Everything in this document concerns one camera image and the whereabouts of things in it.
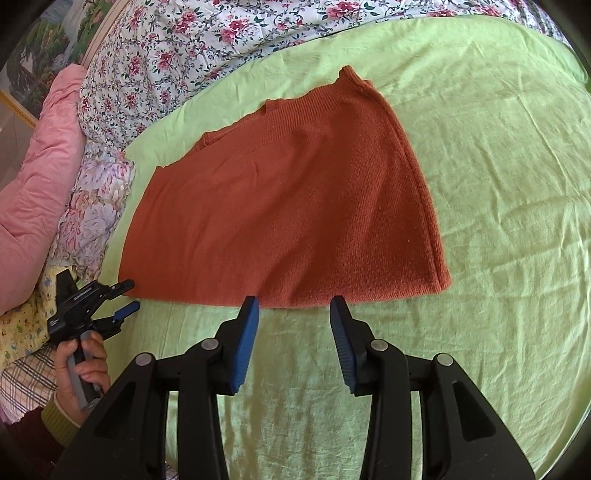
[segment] ribbed neckband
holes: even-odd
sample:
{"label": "ribbed neckband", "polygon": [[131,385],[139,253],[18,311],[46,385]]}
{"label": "ribbed neckband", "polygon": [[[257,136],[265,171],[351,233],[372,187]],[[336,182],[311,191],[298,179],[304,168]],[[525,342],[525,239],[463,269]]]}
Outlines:
{"label": "ribbed neckband", "polygon": [[236,153],[236,142],[224,142],[224,137],[240,130],[241,136],[250,138],[249,150],[256,150],[274,142],[300,125],[322,117],[326,112],[346,99],[351,94],[361,93],[371,84],[357,76],[350,66],[343,67],[339,77],[330,85],[317,87],[304,96],[294,99],[267,100],[256,112],[246,115],[235,124],[218,132],[206,132],[196,145],[197,150],[207,149],[215,155]]}

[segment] pink quilt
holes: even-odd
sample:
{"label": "pink quilt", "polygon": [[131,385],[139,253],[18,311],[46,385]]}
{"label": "pink quilt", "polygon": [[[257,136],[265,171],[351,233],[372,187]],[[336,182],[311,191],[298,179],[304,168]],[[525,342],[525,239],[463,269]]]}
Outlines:
{"label": "pink quilt", "polygon": [[56,77],[21,170],[0,192],[0,314],[33,292],[66,211],[84,153],[76,104],[85,75],[71,65]]}

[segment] knit sweater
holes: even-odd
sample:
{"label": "knit sweater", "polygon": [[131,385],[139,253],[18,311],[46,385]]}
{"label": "knit sweater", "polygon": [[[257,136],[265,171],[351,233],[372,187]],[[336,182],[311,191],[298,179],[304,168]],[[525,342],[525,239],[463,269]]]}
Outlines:
{"label": "knit sweater", "polygon": [[237,306],[256,295],[265,307],[399,299],[451,283],[404,130],[351,67],[157,168],[125,240],[124,278],[134,297]]}

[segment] metal screw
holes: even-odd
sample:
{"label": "metal screw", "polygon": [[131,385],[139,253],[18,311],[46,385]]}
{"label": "metal screw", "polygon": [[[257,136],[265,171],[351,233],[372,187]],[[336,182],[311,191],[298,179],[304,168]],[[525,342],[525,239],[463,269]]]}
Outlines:
{"label": "metal screw", "polygon": [[218,342],[215,338],[206,338],[203,342],[201,342],[201,348],[203,348],[203,350],[215,350],[219,344],[220,342]]}
{"label": "metal screw", "polygon": [[449,367],[453,363],[453,358],[447,353],[440,353],[437,356],[437,362],[439,362],[439,364],[443,365],[444,367]]}
{"label": "metal screw", "polygon": [[141,367],[145,367],[152,362],[152,355],[149,353],[141,353],[137,357],[135,357],[135,363]]}
{"label": "metal screw", "polygon": [[383,352],[384,350],[386,350],[388,348],[388,342],[386,342],[385,340],[379,339],[379,338],[372,340],[370,345],[371,345],[371,348],[373,348],[374,350],[377,350],[378,352]]}

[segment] green bedsheet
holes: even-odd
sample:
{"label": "green bedsheet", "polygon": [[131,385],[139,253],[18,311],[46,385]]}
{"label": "green bedsheet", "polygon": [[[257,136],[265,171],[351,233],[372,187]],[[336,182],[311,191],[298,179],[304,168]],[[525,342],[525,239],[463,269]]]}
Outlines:
{"label": "green bedsheet", "polygon": [[[116,281],[157,165],[266,98],[334,81],[346,64],[373,81],[410,138],[454,282],[437,296],[356,305],[353,315],[407,354],[452,354],[540,478],[591,398],[591,96],[584,70],[557,41],[496,18],[425,18],[366,25],[248,63],[129,146],[135,180],[100,280]],[[142,351],[182,353],[236,311],[144,300],[107,343],[111,372]],[[370,399],[343,383],[327,308],[263,310],[246,384],[219,404],[231,478],[359,478]],[[419,434],[414,447],[418,472]]]}

